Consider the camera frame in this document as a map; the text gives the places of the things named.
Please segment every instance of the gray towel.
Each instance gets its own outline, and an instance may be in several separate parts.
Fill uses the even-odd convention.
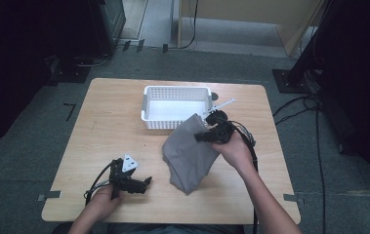
[[[170,182],[185,194],[191,193],[209,173],[219,153],[208,142],[197,142],[195,134],[208,130],[202,118],[192,115],[181,123],[164,142],[163,160],[170,169]]]

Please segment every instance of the wire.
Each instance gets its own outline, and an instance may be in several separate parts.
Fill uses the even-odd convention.
[[[320,140],[319,140],[319,120],[318,120],[318,115],[319,115],[319,110],[320,110],[321,103],[317,99],[312,98],[312,97],[314,97],[314,95],[309,95],[309,96],[305,96],[305,97],[297,97],[297,98],[294,98],[292,100],[289,100],[288,102],[283,104],[281,107],[279,107],[275,111],[275,113],[272,114],[272,116],[274,117],[281,109],[283,109],[284,107],[288,106],[289,104],[291,104],[291,103],[293,103],[293,102],[295,102],[299,99],[303,100],[303,105],[306,109],[304,109],[302,111],[299,111],[296,114],[289,115],[289,116],[286,116],[286,117],[282,118],[280,121],[276,122],[275,125],[277,125],[277,124],[279,124],[279,123],[281,123],[285,120],[288,120],[291,117],[294,117],[294,116],[297,116],[301,113],[304,113],[306,111],[315,110],[316,150],[317,150],[317,157],[318,157],[319,174],[320,174],[320,178],[321,178],[321,193],[322,193],[322,233],[325,234],[325,230],[326,230],[326,221],[325,221],[325,219],[326,219],[326,191],[325,191],[324,172],[322,170],[321,148],[320,148]],[[307,105],[307,100],[314,101],[315,106],[309,107]]]
[[[109,167],[111,167],[112,165],[114,164],[114,161],[112,161],[111,163],[109,163],[107,166],[105,166],[105,168],[100,172],[99,176],[97,176],[96,180],[94,180],[93,182],[93,185],[91,185],[91,188],[90,190],[86,191],[85,194],[84,194],[84,198],[85,198],[85,205],[87,206],[87,204],[90,202],[91,200],[91,196],[93,195],[94,191],[98,188],[98,187],[102,187],[102,186],[105,186],[103,184],[99,185],[98,187],[96,187],[96,184],[97,182],[99,181],[99,179],[102,177],[102,175],[105,173],[105,171],[107,171],[107,169]]]
[[[190,27],[191,27],[191,30],[193,30],[193,35],[196,34],[196,21],[194,23],[191,22],[191,18],[189,18],[189,23],[190,23]]]
[[[251,152],[252,163],[258,172],[258,157],[257,157],[257,154],[255,153],[255,149],[254,149],[255,140],[252,134],[249,133],[249,131],[245,128],[245,126],[243,126],[239,122],[230,121],[230,120],[227,120],[221,117],[216,117],[216,118],[217,120],[221,120],[223,123],[227,123],[231,125],[240,134],[246,146],[248,147],[249,151]],[[252,233],[257,234],[257,232],[258,232],[258,215],[254,208],[254,221],[253,221],[253,226],[252,226]]]
[[[106,63],[107,61],[109,60],[109,56],[106,56],[105,57],[105,60],[100,62],[100,63],[94,63],[94,64],[77,64],[77,66],[81,66],[81,67],[94,67],[94,66],[101,66],[103,65],[104,63]]]
[[[321,75],[321,70],[308,69],[305,71],[305,78],[308,81],[309,85],[314,89],[314,92],[317,93],[321,87],[317,82],[317,76]]]
[[[325,234],[325,203],[326,203],[326,195],[325,195],[325,179],[324,179],[324,172],[322,171],[322,160],[321,160],[321,149],[319,145],[319,121],[318,121],[318,114],[319,108],[315,111],[315,128],[316,128],[316,151],[318,155],[318,165],[319,165],[319,175],[321,177],[321,192],[322,192],[322,233]]]
[[[179,49],[186,49],[187,47],[189,47],[193,43],[194,38],[196,37],[196,19],[197,19],[197,6],[198,5],[199,5],[199,0],[196,0],[196,7],[194,8],[194,18],[193,18],[193,25],[194,25],[193,37],[191,38],[191,41],[187,44],[187,46],[180,47]]]

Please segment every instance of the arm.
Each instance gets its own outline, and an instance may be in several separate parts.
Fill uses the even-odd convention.
[[[237,132],[233,133],[228,143],[213,143],[212,147],[222,153],[242,177],[264,233],[302,233],[267,189],[254,168],[248,147]]]
[[[93,225],[111,215],[121,203],[122,197],[111,200],[112,184],[100,188],[84,208],[79,217],[72,223],[68,234],[90,233]]]

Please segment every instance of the white plastic basket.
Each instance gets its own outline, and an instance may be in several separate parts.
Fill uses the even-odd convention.
[[[212,94],[208,87],[147,86],[142,120],[148,129],[176,129],[195,113],[205,119],[210,108]]]

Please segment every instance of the hand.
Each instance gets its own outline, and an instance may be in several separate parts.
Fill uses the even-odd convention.
[[[115,208],[122,202],[123,195],[119,193],[117,198],[111,200],[112,184],[101,187],[94,194],[91,201],[85,207],[83,213],[88,213],[88,216],[95,221],[100,221],[111,215]]]
[[[89,233],[93,225],[111,215],[123,200],[120,192],[117,198],[111,200],[112,184],[97,190],[91,201],[84,208],[79,217],[72,223],[69,234]]]
[[[247,166],[253,166],[251,152],[238,132],[233,132],[228,143],[212,143],[212,147],[220,152],[237,171],[241,171]]]

